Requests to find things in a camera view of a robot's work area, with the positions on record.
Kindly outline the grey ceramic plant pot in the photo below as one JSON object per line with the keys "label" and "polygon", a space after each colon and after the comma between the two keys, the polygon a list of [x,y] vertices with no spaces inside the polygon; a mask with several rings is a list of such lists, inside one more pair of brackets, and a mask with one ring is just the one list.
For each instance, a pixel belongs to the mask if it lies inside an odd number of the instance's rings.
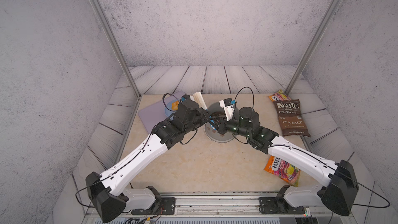
{"label": "grey ceramic plant pot", "polygon": [[234,140],[234,136],[231,132],[220,134],[218,132],[219,124],[221,120],[226,120],[226,115],[223,108],[220,107],[219,102],[213,103],[209,108],[210,122],[205,124],[205,134],[209,139],[216,143],[227,143]]}

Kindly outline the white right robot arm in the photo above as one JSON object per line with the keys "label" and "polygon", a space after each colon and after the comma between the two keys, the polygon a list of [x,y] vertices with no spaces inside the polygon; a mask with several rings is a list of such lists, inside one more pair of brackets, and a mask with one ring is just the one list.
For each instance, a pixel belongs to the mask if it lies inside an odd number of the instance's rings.
{"label": "white right robot arm", "polygon": [[225,108],[226,117],[215,120],[218,133],[241,135],[256,150],[280,158],[304,171],[318,184],[283,191],[284,200],[292,207],[325,206],[340,216],[348,216],[359,191],[353,166],[345,160],[335,162],[317,156],[287,141],[277,132],[260,125],[259,115],[244,107],[234,119],[231,108]]}

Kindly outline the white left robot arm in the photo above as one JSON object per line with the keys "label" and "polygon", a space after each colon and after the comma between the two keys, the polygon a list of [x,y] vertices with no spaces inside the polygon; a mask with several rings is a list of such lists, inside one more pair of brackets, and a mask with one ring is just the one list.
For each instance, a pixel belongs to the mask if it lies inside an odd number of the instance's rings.
{"label": "white left robot arm", "polygon": [[181,143],[184,136],[209,121],[209,112],[200,92],[185,94],[177,111],[156,124],[147,138],[129,155],[108,170],[86,177],[88,197],[102,222],[109,223],[127,211],[157,214],[162,197],[148,186],[128,189],[128,184],[154,159]]}

